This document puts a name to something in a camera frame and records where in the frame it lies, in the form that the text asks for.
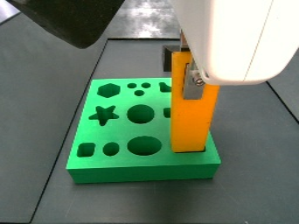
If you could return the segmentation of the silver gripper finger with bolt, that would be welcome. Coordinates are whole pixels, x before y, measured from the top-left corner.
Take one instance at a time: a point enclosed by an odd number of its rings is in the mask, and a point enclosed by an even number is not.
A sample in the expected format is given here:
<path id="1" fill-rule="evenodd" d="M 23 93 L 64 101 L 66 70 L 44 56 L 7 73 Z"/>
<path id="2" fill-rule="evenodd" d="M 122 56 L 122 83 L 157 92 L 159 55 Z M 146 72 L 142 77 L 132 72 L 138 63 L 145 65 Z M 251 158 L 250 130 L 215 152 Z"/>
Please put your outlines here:
<path id="1" fill-rule="evenodd" d="M 185 78 L 183 78 L 183 99 L 199 100 L 203 95 L 205 81 L 202 79 L 202 72 L 193 60 L 186 64 Z"/>

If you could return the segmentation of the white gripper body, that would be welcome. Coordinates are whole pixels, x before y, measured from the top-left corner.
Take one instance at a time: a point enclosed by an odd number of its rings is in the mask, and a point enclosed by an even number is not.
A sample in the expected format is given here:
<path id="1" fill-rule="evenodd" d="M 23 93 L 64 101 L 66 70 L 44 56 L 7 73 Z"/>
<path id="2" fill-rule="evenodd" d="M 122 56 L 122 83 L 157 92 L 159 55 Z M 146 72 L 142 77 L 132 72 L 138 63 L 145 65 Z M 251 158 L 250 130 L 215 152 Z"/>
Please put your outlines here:
<path id="1" fill-rule="evenodd" d="M 299 48 L 299 0 L 170 0 L 202 78 L 259 84 Z"/>

